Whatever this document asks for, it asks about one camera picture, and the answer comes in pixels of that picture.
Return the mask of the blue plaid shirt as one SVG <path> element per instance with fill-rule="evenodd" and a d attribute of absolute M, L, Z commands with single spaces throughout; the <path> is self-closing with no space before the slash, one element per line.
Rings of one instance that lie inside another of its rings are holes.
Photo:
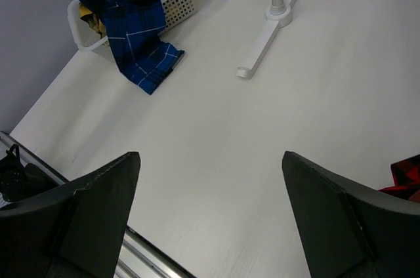
<path fill-rule="evenodd" d="M 161 0 L 79 0 L 106 28 L 119 71 L 152 94 L 184 54 L 159 38 L 165 29 Z"/>

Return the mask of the white clothes rack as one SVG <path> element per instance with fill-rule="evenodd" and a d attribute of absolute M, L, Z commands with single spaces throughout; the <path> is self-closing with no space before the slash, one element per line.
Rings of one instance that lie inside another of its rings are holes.
<path fill-rule="evenodd" d="M 292 7 L 295 2 L 296 0 L 271 0 L 270 6 L 266 9 L 266 22 L 262 31 L 246 59 L 236 70 L 238 77 L 251 79 L 254 76 L 277 34 L 292 22 Z"/>

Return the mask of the white plastic basket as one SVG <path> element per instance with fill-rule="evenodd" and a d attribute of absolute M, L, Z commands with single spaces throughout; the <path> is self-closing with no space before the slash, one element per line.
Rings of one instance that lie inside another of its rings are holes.
<path fill-rule="evenodd" d="M 198 0 L 161 0 L 161 3 L 167 24 L 164 31 L 169 31 L 199 10 Z M 78 0 L 73 0 L 68 6 L 68 22 L 79 51 L 89 52 L 109 45 L 106 36 L 101 37 L 80 19 Z"/>

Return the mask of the aluminium mounting rail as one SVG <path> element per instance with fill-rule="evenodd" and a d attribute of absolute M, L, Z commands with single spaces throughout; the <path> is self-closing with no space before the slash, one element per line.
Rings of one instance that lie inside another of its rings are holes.
<path fill-rule="evenodd" d="M 127 152 L 67 180 L 1 134 L 2 277 L 189 277 L 127 224 L 140 173 Z"/>

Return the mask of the yellow plaid shirt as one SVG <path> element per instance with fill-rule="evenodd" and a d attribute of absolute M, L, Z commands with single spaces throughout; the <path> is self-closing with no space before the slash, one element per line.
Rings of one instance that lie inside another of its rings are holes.
<path fill-rule="evenodd" d="M 82 3 L 79 4 L 79 17 L 82 21 L 86 22 L 92 30 L 99 34 L 101 38 L 106 35 L 106 28 L 104 24 L 100 21 L 97 15 L 95 15 Z"/>

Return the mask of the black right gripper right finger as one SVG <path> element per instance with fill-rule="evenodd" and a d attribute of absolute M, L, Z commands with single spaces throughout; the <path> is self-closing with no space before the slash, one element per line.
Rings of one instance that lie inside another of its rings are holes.
<path fill-rule="evenodd" d="M 419 276 L 419 204 L 292 151 L 282 171 L 311 277 Z"/>

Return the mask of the red plaid shirt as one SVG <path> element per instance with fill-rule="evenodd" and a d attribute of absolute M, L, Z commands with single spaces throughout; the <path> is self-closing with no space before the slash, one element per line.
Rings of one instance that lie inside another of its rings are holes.
<path fill-rule="evenodd" d="M 393 163 L 390 169 L 394 185 L 381 192 L 419 203 L 419 155 Z"/>

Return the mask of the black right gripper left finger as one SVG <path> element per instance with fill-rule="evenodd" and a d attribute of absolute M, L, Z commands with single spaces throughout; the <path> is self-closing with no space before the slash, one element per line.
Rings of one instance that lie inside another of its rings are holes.
<path fill-rule="evenodd" d="M 1 208 L 1 276 L 113 277 L 139 172 L 128 152 Z"/>

